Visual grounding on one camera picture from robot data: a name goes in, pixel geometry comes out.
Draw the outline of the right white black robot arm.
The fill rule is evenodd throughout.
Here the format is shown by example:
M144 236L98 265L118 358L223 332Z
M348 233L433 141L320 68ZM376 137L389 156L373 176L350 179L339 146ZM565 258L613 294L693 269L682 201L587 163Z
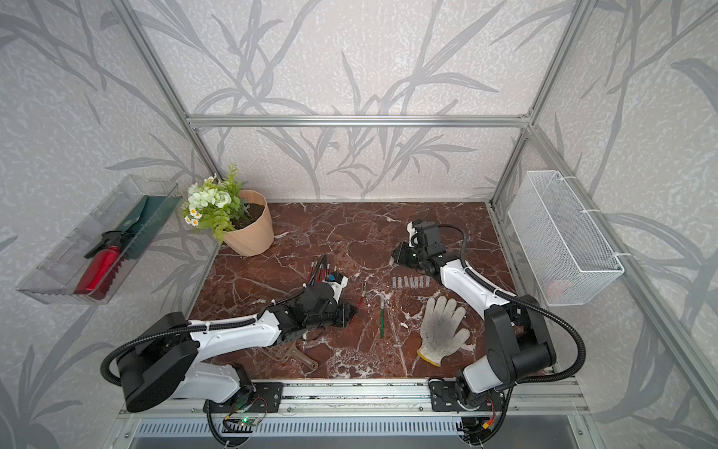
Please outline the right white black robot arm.
M453 292L484 322L486 353L456 376L463 400L528 383L562 381L585 365L587 348L581 334L531 295L518 296L489 281L467 262L469 237L461 236L458 253L441 239L446 224L416 220L408 224L409 239L392 254L394 262L431 277ZM557 360L549 323L559 325L572 338L577 354L570 366L544 375Z

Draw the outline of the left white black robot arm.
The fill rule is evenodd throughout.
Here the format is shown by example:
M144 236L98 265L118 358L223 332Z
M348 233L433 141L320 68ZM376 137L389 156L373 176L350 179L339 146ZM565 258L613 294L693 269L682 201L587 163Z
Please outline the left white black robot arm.
M216 321L186 320L172 312L111 351L100 373L121 387L130 413L148 411L167 400L250 404L258 394L245 370L215 365L213 359L295 342L314 329L345 329L358 313L341 298L346 285L346 279L335 275L257 314Z

